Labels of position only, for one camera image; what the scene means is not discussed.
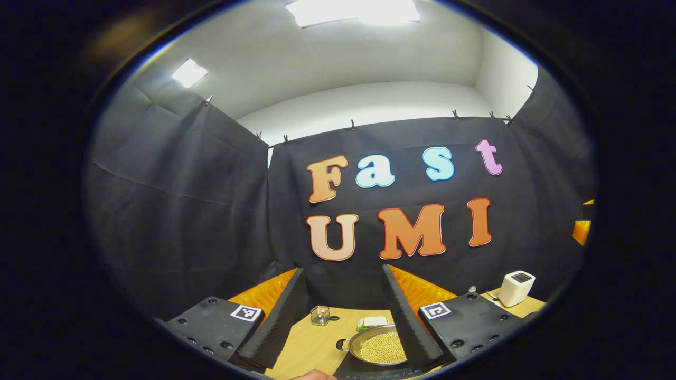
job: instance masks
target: human hand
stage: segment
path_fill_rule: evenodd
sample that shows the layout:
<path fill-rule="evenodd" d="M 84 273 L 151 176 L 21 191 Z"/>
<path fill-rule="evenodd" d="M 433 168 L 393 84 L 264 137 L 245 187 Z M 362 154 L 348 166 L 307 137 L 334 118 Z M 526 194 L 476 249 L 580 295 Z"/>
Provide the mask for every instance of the human hand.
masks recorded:
<path fill-rule="evenodd" d="M 336 376 L 327 375 L 322 371 L 317 371 L 313 369 L 312 371 L 306 373 L 305 375 L 294 377 L 291 380 L 338 380 Z"/>

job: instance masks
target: light blue letter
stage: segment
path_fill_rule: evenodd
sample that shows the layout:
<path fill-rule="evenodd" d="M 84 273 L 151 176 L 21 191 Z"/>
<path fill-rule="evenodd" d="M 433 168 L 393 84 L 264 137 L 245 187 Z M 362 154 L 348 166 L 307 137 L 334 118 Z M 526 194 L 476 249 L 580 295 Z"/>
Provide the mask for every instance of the light blue letter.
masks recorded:
<path fill-rule="evenodd" d="M 451 151 L 446 147 L 427 148 L 422 153 L 422 160 L 429 168 L 425 174 L 432 181 L 445 181 L 453 176 L 456 169 L 451 162 Z"/>
<path fill-rule="evenodd" d="M 357 163 L 359 169 L 363 169 L 357 173 L 357 185 L 364 188 L 387 187 L 394 183 L 394 176 L 389 168 L 389 158 L 380 154 L 373 154 L 366 156 Z"/>

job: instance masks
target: white wall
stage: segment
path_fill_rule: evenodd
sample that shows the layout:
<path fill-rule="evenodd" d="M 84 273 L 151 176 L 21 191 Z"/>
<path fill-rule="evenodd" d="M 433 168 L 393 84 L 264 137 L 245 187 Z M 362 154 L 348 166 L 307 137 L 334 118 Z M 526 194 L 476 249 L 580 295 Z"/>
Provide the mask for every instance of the white wall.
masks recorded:
<path fill-rule="evenodd" d="M 438 82 L 382 82 L 339 87 L 296 97 L 237 120 L 263 132 L 270 145 L 340 128 L 453 116 L 488 116 L 490 107 L 474 87 Z M 268 164 L 272 149 L 268 155 Z"/>
<path fill-rule="evenodd" d="M 537 81 L 537 64 L 509 42 L 480 27 L 483 56 L 476 88 L 496 116 L 514 116 Z"/>

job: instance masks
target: chickpea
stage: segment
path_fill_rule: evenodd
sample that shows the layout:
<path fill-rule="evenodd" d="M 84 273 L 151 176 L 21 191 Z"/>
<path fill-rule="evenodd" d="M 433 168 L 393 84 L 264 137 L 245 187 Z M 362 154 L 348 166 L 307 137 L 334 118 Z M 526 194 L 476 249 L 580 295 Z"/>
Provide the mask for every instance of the chickpea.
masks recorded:
<path fill-rule="evenodd" d="M 373 363 L 389 364 L 406 361 L 398 333 L 375 335 L 362 343 L 359 356 Z"/>

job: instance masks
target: wooden table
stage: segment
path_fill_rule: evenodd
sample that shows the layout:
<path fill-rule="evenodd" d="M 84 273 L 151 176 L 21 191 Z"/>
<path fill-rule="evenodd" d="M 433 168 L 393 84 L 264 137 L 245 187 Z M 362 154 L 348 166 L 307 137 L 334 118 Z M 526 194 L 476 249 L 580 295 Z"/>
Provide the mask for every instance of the wooden table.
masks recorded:
<path fill-rule="evenodd" d="M 499 291 L 500 288 L 491 291 L 491 293 L 497 296 Z M 482 294 L 482 296 L 489 300 L 493 299 L 487 293 Z M 523 318 L 531 312 L 540 310 L 545 303 L 527 297 L 526 300 L 511 308 L 505 307 L 500 301 L 495 301 L 494 304 Z M 385 316 L 390 323 L 393 323 L 392 314 L 389 310 L 331 308 L 331 315 L 339 316 L 340 319 L 332 320 L 326 326 L 313 325 L 310 323 L 309 315 L 298 321 L 291 328 L 287 343 L 284 345 L 274 368 L 268 369 L 265 375 L 278 380 L 289 380 L 296 376 L 305 375 L 313 369 L 332 375 L 347 354 L 347 352 L 336 349 L 336 342 L 339 339 L 349 339 L 354 336 L 357 333 L 357 322 L 361 318 L 365 316 Z"/>

